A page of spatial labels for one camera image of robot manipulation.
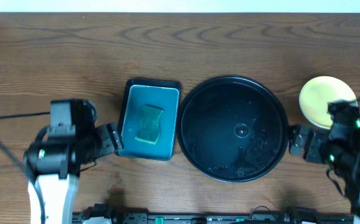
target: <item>white wall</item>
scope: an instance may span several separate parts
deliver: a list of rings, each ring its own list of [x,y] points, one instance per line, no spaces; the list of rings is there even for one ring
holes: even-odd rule
[[[0,0],[0,12],[360,12],[360,0]]]

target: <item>wood grain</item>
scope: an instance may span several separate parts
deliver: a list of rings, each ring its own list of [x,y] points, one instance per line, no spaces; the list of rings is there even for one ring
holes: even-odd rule
[[[143,77],[182,84],[182,98],[208,78],[236,74],[263,83],[291,124],[306,123],[298,94],[309,79],[342,79],[360,96],[360,14],[0,14],[0,115],[49,110],[85,98],[98,123],[117,121],[125,83]],[[19,157],[49,117],[0,122]],[[348,213],[325,166],[285,154],[243,184],[206,177],[178,144],[167,162],[108,156],[81,175],[76,210],[107,202],[124,210],[248,213],[289,205]],[[0,152],[0,223],[28,223],[27,181]]]

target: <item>yellow plate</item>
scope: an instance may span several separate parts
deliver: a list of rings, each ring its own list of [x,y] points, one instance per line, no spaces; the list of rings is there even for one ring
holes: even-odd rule
[[[327,113],[328,103],[355,99],[356,95],[345,82],[334,77],[316,77],[303,86],[299,105],[303,115],[312,124],[330,129],[333,122]]]

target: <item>wooden table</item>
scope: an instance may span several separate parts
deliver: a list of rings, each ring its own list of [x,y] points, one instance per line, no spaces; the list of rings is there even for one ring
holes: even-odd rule
[[[125,83],[182,83],[182,99],[208,78],[253,78],[283,104],[290,124],[304,83],[331,75],[360,96],[360,14],[0,14],[0,115],[48,111],[50,100],[84,98],[98,124],[117,121]],[[0,138],[22,157],[48,116],[0,121]],[[286,153],[266,176],[243,184],[196,170],[176,143],[167,162],[107,156],[82,173],[75,209],[248,213],[297,205],[348,213],[325,166]],[[0,151],[0,223],[28,223],[27,180]]]

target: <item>green sponge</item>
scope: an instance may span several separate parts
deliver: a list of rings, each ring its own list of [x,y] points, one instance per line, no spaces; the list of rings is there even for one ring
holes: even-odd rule
[[[140,132],[135,139],[141,142],[156,144],[159,139],[159,118],[163,110],[153,108],[152,106],[143,106],[141,109]]]

